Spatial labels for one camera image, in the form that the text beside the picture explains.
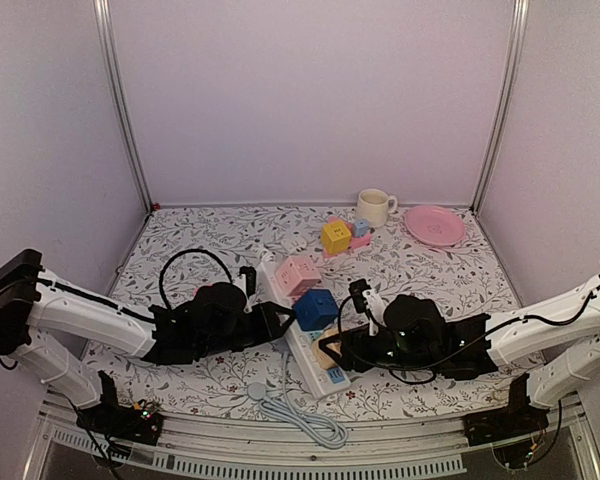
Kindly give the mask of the white power strip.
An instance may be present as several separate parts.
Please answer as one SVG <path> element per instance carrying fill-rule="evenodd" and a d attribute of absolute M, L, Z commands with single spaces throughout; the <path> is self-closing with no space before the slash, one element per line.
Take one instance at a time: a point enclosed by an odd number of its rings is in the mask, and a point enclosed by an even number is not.
<path fill-rule="evenodd" d="M 267 297 L 276 304 L 291 308 L 293 301 L 282 293 L 275 278 L 275 271 L 281 263 L 265 247 L 260 249 L 258 255 L 259 264 L 256 270 Z M 311 394 L 320 400 L 349 389 L 351 381 L 341 368 L 324 370 L 317 363 L 307 332 L 302 331 L 298 323 L 294 322 L 286 332 L 285 340 Z"/>

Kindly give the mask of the light blue power strip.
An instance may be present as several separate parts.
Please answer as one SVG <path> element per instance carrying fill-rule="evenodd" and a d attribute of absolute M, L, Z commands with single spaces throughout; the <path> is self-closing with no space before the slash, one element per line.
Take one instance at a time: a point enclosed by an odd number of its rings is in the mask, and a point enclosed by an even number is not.
<path fill-rule="evenodd" d="M 254 401 L 260 412 L 268 419 L 296 427 L 315 444 L 328 450 L 342 449 L 348 439 L 349 431 L 332 418 L 303 411 L 293 405 L 287 388 L 289 353 L 281 359 L 281 396 L 273 398 L 267 386 L 253 382 L 247 387 L 248 397 Z"/>

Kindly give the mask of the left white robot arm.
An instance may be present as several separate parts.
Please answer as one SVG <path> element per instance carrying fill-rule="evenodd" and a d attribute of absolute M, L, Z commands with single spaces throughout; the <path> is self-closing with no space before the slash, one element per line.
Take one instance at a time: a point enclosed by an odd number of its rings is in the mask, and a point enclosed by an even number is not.
<path fill-rule="evenodd" d="M 275 302 L 253 304 L 256 272 L 203 286 L 177 307 L 118 303 L 58 277 L 25 249 L 0 267 L 0 357 L 36 373 L 108 434 L 128 426 L 113 381 L 78 360 L 50 336 L 57 330 L 109 345 L 155 365 L 190 365 L 241 352 L 285 335 L 296 316 Z"/>

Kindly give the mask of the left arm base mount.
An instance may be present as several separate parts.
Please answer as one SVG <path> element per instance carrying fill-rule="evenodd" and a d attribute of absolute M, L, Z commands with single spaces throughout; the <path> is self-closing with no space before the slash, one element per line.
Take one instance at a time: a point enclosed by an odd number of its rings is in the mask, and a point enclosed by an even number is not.
<path fill-rule="evenodd" d="M 164 422 L 159 405 L 145 399 L 131 406 L 120 405 L 113 379 L 104 371 L 98 372 L 98 378 L 102 389 L 99 402 L 93 407 L 78 409 L 77 426 L 102 434 L 107 440 L 156 446 Z"/>

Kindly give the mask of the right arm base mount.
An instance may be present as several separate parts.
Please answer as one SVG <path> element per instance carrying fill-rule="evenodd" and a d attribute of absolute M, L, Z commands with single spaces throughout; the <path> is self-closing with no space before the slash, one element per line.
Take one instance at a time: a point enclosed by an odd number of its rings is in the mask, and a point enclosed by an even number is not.
<path fill-rule="evenodd" d="M 549 426 L 549 410 L 533 407 L 530 403 L 527 394 L 529 377 L 525 373 L 510 384 L 506 406 L 462 418 L 464 435 L 470 446 L 539 432 Z"/>

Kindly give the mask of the dark blue cube socket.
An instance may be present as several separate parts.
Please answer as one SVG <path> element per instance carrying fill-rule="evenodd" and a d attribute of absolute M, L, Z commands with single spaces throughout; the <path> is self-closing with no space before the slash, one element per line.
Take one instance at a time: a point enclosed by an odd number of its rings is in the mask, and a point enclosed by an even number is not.
<path fill-rule="evenodd" d="M 328 289 L 310 289 L 292 306 L 302 331 L 322 330 L 337 317 L 339 307 Z"/>

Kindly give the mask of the beige cube socket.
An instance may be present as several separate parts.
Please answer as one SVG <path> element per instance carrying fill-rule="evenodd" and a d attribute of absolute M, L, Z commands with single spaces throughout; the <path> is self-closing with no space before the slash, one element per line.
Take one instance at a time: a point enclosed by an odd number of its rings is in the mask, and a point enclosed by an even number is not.
<path fill-rule="evenodd" d="M 324 370 L 329 370 L 338 366 L 338 363 L 331 358 L 327 353 L 325 353 L 319 346 L 319 341 L 325 338 L 330 338 L 338 333 L 335 327 L 325 329 L 318 338 L 314 340 L 312 343 L 311 349 L 312 353 L 320 365 L 320 367 Z M 332 351 L 336 356 L 341 355 L 341 342 L 336 340 L 335 342 L 326 346 L 329 351 Z"/>

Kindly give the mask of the cyan cube adapter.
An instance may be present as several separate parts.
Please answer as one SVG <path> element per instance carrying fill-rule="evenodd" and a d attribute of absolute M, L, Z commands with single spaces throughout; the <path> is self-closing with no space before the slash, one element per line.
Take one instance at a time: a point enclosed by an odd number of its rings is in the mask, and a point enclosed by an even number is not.
<path fill-rule="evenodd" d="M 306 333 L 309 342 L 313 343 L 316 340 L 318 340 L 323 334 L 325 333 L 325 329 L 321 329 L 321 330 L 312 330 L 312 331 L 308 331 Z"/>

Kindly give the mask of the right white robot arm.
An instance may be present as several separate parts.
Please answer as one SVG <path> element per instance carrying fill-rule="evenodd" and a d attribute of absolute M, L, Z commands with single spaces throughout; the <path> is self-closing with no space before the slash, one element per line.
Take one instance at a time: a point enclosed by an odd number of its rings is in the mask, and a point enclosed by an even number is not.
<path fill-rule="evenodd" d="M 536 409 L 552 407 L 600 372 L 600 273 L 534 305 L 457 321 L 445 320 L 430 299 L 400 294 L 386 303 L 364 280 L 351 284 L 347 299 L 368 326 L 345 330 L 337 323 L 316 342 L 345 371 L 429 371 L 465 381 L 566 345 L 558 358 L 532 371 L 521 394 L 498 412 L 497 427 L 507 436 L 519 435 L 534 422 Z"/>

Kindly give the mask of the pink plug adapter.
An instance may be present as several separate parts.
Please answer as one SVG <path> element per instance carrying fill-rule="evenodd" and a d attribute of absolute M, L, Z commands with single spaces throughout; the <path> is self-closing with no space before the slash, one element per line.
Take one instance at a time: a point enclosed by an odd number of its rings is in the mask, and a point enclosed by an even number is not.
<path fill-rule="evenodd" d="M 201 290 L 204 290 L 204 289 L 206 289 L 207 287 L 209 287 L 209 285 L 204 285 L 204 286 L 201 286 L 201 287 L 198 287 L 198 288 L 196 288 L 196 289 L 195 289 L 195 291 L 194 291 L 194 293 L 193 293 L 193 296 L 194 296 L 194 297 L 195 297 L 195 296 L 197 296 L 197 295 L 200 293 L 200 291 L 201 291 Z"/>

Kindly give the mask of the pink cube socket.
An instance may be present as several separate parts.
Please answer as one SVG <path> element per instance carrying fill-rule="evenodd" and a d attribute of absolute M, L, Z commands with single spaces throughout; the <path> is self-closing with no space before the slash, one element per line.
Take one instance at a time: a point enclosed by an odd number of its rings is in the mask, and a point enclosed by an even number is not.
<path fill-rule="evenodd" d="M 277 267 L 275 278 L 282 293 L 294 300 L 321 282 L 321 275 L 315 262 L 304 255 L 286 258 Z"/>

